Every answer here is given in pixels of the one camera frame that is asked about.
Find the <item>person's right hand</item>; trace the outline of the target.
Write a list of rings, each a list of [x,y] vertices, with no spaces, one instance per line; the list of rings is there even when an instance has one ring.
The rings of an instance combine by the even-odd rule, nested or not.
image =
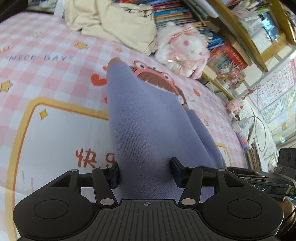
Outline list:
[[[287,198],[285,198],[283,201],[279,201],[278,204],[283,210],[283,223],[291,222],[295,216],[295,205]]]

